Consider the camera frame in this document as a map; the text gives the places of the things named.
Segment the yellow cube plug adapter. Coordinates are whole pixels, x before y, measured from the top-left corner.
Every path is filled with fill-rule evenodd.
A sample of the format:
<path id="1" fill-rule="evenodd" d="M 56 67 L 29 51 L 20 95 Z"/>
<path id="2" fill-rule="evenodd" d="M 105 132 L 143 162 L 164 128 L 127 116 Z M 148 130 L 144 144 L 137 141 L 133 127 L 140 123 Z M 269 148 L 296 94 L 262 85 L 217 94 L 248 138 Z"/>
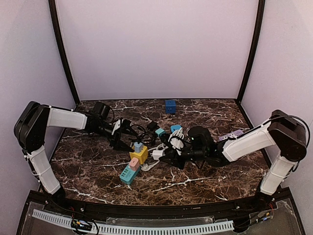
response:
<path id="1" fill-rule="evenodd" d="M 139 152 L 139 153 L 136 153 L 136 152 L 130 152 L 130 158 L 137 158 L 139 160 L 139 163 L 142 165 L 145 163 L 145 161 L 147 160 L 148 158 L 148 147 L 147 146 L 143 146 L 143 149 Z"/>

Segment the teal power strip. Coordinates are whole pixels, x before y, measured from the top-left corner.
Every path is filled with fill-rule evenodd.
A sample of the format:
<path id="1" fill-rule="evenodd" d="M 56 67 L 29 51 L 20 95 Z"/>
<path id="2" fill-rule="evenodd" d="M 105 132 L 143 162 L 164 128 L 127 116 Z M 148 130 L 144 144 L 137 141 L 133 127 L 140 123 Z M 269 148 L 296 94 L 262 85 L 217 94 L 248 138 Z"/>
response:
<path id="1" fill-rule="evenodd" d="M 120 174 L 119 178 L 120 178 L 121 182 L 123 182 L 127 185 L 130 185 L 140 170 L 141 170 L 141 166 L 139 166 L 139 168 L 136 171 L 134 171 L 130 168 L 130 166 L 128 164 L 124 168 L 122 173 Z"/>

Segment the pink USB charger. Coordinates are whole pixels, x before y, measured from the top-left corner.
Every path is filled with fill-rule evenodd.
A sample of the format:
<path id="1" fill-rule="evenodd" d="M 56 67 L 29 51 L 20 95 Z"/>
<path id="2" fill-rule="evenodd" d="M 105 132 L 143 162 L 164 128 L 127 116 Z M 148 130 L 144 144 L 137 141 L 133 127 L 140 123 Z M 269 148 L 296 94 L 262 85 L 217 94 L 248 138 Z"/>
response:
<path id="1" fill-rule="evenodd" d="M 140 162 L 138 158 L 132 158 L 129 163 L 129 168 L 133 171 L 137 171 L 140 167 Z"/>

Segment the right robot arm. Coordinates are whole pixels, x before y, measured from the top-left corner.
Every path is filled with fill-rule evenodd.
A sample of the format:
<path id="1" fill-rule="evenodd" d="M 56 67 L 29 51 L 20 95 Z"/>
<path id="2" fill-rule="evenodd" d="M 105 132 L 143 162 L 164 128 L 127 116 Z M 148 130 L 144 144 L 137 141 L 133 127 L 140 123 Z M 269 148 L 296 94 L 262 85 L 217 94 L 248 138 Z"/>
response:
<path id="1" fill-rule="evenodd" d="M 203 161 L 223 167 L 256 151 L 276 148 L 268 172 L 260 181 L 257 194 L 270 197 L 306 157 L 311 140 L 308 124 L 301 118 L 275 110 L 260 125 L 238 137 L 215 142 L 207 128 L 194 126 L 188 131 L 189 141 L 177 136 L 160 139 L 167 146 L 161 162 L 183 169 L 186 162 Z"/>

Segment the light blue USB charger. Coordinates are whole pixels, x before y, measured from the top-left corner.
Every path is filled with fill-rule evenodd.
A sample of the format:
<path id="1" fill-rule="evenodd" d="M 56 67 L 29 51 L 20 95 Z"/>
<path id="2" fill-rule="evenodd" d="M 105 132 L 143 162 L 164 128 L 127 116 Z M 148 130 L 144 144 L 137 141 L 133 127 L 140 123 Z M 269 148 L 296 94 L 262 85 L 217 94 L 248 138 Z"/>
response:
<path id="1" fill-rule="evenodd" d="M 134 143 L 134 151 L 135 153 L 140 153 L 143 150 L 144 144 L 142 142 Z"/>

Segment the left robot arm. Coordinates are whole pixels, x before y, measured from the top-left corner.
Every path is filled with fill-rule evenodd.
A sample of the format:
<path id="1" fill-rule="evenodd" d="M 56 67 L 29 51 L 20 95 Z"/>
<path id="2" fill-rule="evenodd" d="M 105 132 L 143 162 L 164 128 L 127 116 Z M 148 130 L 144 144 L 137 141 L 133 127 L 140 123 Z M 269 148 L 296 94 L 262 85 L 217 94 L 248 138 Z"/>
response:
<path id="1" fill-rule="evenodd" d="M 44 191 L 51 196 L 65 196 L 65 191 L 57 180 L 45 151 L 45 135 L 49 127 L 82 130 L 88 134 L 105 137 L 114 150 L 133 152 L 121 139 L 122 134 L 138 137 L 131 122 L 124 118 L 108 122 L 112 108 L 96 102 L 92 110 L 77 112 L 65 108 L 28 103 L 14 127 L 14 135 L 28 161 L 33 175 L 39 180 Z"/>

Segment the white USB charger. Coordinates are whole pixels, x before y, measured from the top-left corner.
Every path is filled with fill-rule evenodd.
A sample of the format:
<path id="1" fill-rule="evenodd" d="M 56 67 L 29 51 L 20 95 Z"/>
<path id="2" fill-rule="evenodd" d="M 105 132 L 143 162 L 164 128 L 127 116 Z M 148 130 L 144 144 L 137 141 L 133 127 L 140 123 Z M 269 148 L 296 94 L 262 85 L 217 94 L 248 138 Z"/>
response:
<path id="1" fill-rule="evenodd" d="M 158 161 L 162 156 L 164 156 L 164 150 L 153 150 L 152 157 L 155 161 Z"/>

